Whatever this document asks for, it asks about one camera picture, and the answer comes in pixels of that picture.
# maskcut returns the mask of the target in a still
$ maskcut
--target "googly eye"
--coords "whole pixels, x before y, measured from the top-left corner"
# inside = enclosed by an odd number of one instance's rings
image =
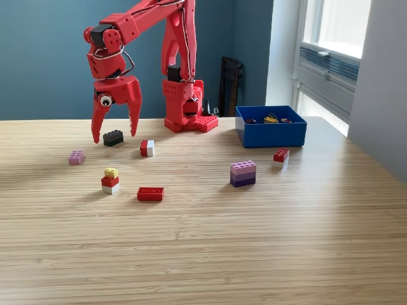
[[[104,107],[109,107],[112,104],[112,97],[108,96],[108,95],[104,95],[100,98],[100,103],[102,104],[102,106]]]

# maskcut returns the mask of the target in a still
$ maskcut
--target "blue box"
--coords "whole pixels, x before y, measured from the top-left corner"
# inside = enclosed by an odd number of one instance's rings
[[[269,113],[292,123],[261,124]],[[246,124],[255,119],[258,124]],[[236,107],[236,131],[245,148],[302,146],[305,141],[307,122],[289,106],[238,106]]]

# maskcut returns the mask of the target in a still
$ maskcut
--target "robotic arm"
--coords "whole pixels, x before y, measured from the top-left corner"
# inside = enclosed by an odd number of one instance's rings
[[[199,119],[202,116],[204,84],[195,81],[197,41],[195,37],[195,0],[142,0],[126,13],[115,13],[100,21],[95,28],[84,32],[90,44],[88,61],[94,83],[92,135],[99,142],[104,116],[112,104],[127,104],[131,134],[135,135],[139,120],[142,96],[135,76],[126,76],[134,68],[124,46],[137,39],[142,32],[167,19],[162,49],[162,73],[166,97],[165,126],[179,132],[184,129],[208,131],[217,126],[217,118]],[[174,67],[179,51],[181,67]],[[132,67],[126,69],[126,56]]]

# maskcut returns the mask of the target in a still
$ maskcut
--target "red lego brick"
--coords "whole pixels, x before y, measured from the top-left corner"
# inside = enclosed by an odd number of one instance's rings
[[[216,116],[199,116],[198,128],[201,132],[208,132],[214,129],[219,124],[219,120]]]
[[[279,148],[279,150],[274,154],[273,160],[276,162],[283,163],[289,156],[290,150],[286,148]]]
[[[143,156],[143,157],[147,157],[147,144],[148,144],[147,140],[141,141],[140,155]]]
[[[137,192],[137,199],[141,201],[161,201],[163,197],[163,187],[140,187]]]
[[[119,183],[119,177],[117,176],[116,178],[111,178],[111,177],[103,177],[102,178],[102,186],[107,186],[107,187],[114,187]]]

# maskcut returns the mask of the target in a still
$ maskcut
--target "purple lego brick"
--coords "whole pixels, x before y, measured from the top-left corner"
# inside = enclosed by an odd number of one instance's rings
[[[253,161],[244,161],[232,163],[230,165],[230,172],[234,175],[242,175],[244,173],[252,173],[256,171],[256,164]]]
[[[242,181],[252,178],[256,178],[256,172],[243,173],[241,175],[235,175],[234,173],[230,172],[230,179],[232,179],[233,181]]]
[[[250,184],[255,184],[255,183],[256,183],[256,178],[246,179],[246,180],[241,180],[241,181],[234,181],[233,179],[230,179],[230,184],[233,185],[234,187],[248,186]]]
[[[79,165],[82,163],[83,157],[83,151],[73,151],[68,159],[68,162],[70,165]]]

